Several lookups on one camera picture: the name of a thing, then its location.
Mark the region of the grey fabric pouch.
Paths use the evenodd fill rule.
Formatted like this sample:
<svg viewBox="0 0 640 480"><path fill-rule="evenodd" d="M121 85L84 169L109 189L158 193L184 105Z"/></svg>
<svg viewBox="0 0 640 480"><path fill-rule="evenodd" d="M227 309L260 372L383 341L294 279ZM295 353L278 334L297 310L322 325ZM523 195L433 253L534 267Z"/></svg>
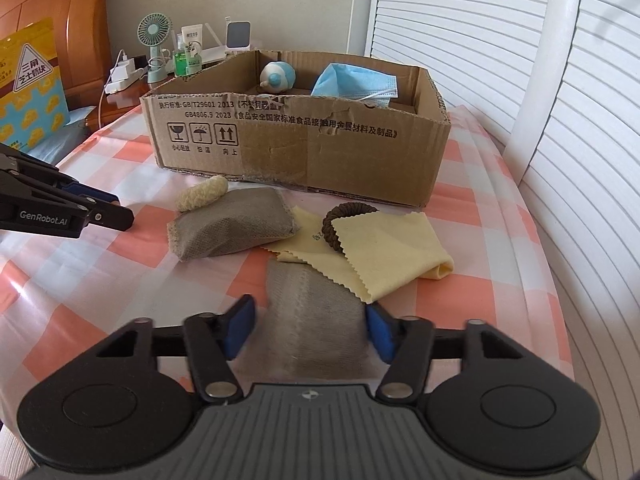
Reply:
<svg viewBox="0 0 640 480"><path fill-rule="evenodd" d="M367 379L364 305L308 264L268 263L268 307L234 366L255 382Z"/></svg>
<svg viewBox="0 0 640 480"><path fill-rule="evenodd" d="M180 261L235 254L287 240L299 225L273 188L230 191L167 225L168 245Z"/></svg>

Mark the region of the blue round plush toy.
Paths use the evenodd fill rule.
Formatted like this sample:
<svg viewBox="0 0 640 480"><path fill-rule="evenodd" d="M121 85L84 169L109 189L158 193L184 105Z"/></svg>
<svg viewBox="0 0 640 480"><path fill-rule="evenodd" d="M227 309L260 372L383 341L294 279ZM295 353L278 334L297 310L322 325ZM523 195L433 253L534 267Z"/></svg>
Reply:
<svg viewBox="0 0 640 480"><path fill-rule="evenodd" d="M259 76L262 92L279 94L292 90L295 86L296 71L291 64L283 61L269 62Z"/></svg>

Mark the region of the blue surgical face mask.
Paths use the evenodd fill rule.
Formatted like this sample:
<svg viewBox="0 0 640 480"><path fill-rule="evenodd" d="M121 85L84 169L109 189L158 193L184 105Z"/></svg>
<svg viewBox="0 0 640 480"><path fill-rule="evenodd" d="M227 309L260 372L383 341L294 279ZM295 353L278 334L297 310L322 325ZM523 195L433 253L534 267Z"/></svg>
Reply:
<svg viewBox="0 0 640 480"><path fill-rule="evenodd" d="M311 95L386 107L398 98L399 92L394 75L352 64L331 63L318 77Z"/></svg>

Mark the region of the wooden nightstand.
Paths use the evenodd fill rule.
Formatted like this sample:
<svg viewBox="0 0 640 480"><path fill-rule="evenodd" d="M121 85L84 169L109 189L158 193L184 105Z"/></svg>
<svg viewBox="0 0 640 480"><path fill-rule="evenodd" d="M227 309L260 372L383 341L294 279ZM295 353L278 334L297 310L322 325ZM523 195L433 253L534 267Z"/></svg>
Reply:
<svg viewBox="0 0 640 480"><path fill-rule="evenodd" d="M90 132L109 125L140 104L140 98L150 90L149 85L139 80L124 91L102 96L98 106L85 119Z"/></svg>

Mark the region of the pink checkered tablecloth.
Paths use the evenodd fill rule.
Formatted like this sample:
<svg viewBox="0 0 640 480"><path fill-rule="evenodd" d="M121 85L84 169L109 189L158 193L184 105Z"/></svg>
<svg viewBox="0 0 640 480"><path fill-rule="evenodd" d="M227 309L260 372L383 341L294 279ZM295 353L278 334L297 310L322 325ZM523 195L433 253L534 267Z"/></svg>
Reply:
<svg viewBox="0 0 640 480"><path fill-rule="evenodd" d="M534 220L480 123L462 106L450 119L425 214L454 272L415 280L386 296L384 307L447 328L481 318L570 373L558 293ZM90 136L61 169L115 193L136 221L126 232L88 226L77 240L2 234L1 418L8 426L32 386L133 318L175 325L245 294L267 302L265 250L192 262L170 251L176 197L195 178L157 166L140 110Z"/></svg>

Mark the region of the yellow cleaning cloth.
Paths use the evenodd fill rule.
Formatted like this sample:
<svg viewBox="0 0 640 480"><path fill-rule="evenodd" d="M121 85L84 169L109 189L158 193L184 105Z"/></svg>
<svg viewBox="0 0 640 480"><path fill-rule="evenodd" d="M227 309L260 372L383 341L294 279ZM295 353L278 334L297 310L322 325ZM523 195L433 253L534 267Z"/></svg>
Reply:
<svg viewBox="0 0 640 480"><path fill-rule="evenodd" d="M422 212L367 212L332 221L340 250L323 236L322 219L293 208L299 230L287 240L265 244L281 262L306 263L330 281L372 304L417 278L441 280L454 272L446 252Z"/></svg>

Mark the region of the yellow snack bag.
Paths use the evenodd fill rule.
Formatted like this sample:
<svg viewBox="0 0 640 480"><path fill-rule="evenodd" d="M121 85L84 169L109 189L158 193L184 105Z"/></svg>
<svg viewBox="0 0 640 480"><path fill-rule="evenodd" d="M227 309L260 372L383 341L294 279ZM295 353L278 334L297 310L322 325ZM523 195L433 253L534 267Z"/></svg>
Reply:
<svg viewBox="0 0 640 480"><path fill-rule="evenodd" d="M44 18L1 40L1 142L28 152L70 120L53 21Z"/></svg>

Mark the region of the cream knitted scrunchie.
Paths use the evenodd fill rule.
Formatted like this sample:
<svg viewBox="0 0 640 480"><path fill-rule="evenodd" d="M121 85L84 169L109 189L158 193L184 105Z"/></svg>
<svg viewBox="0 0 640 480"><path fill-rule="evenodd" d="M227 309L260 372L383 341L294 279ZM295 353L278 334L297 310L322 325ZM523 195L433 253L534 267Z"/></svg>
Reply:
<svg viewBox="0 0 640 480"><path fill-rule="evenodd" d="M189 212L206 207L228 192L228 180L223 176L213 176L182 191L176 200L179 212Z"/></svg>

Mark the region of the white power adapter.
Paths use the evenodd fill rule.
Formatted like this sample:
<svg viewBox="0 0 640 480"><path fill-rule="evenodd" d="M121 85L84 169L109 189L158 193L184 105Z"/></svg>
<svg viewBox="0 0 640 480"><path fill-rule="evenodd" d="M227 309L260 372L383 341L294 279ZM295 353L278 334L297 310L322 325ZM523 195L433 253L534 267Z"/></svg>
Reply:
<svg viewBox="0 0 640 480"><path fill-rule="evenodd" d="M136 67L133 58L124 58L111 69L110 78L108 78L104 91L109 96L124 91L139 80L142 75L142 68Z"/></svg>

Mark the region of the green tube bottle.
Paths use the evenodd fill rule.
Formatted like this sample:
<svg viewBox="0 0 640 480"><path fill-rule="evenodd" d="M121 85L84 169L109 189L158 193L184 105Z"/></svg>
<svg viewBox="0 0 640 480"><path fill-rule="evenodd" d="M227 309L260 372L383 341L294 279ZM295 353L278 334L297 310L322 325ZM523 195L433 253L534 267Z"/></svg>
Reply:
<svg viewBox="0 0 640 480"><path fill-rule="evenodd" d="M202 70L202 57L198 49L189 49L186 51L186 73L195 75Z"/></svg>

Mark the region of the brown cardboard box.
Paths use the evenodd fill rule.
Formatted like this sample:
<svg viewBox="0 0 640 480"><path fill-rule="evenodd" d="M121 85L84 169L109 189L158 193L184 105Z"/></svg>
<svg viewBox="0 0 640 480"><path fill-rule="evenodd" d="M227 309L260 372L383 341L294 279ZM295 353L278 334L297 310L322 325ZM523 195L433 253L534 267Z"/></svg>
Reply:
<svg viewBox="0 0 640 480"><path fill-rule="evenodd" d="M260 90L274 61L293 66L292 90ZM394 75L398 98L379 107L312 96L331 63ZM430 200L451 128L427 70L341 53L238 53L165 82L141 107L162 168L416 208Z"/></svg>

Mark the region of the green handheld fan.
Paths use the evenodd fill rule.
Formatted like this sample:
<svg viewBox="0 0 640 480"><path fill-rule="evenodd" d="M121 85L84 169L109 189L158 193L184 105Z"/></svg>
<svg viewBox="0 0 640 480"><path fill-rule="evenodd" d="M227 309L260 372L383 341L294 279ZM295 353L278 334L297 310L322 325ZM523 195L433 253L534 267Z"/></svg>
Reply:
<svg viewBox="0 0 640 480"><path fill-rule="evenodd" d="M167 77L164 42L169 37L171 20L167 15L153 12L145 15L137 27L137 37L149 49L148 83L158 84Z"/></svg>

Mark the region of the white phone stand mirror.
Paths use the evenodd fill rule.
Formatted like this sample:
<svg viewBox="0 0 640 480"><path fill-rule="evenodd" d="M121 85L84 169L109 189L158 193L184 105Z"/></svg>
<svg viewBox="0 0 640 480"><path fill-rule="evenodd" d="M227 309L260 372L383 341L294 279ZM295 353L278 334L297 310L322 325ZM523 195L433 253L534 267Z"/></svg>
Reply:
<svg viewBox="0 0 640 480"><path fill-rule="evenodd" d="M226 51L243 52L252 47L252 24L249 21L226 23Z"/></svg>

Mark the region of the white louvered closet door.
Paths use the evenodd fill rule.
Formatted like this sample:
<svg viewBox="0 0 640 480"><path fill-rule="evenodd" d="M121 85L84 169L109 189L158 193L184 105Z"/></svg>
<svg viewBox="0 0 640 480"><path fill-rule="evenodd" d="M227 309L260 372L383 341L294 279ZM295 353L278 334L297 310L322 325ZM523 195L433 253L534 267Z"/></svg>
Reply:
<svg viewBox="0 0 640 480"><path fill-rule="evenodd" d="M639 0L371 0L366 51L426 67L503 152L600 405L589 469L635 474Z"/></svg>

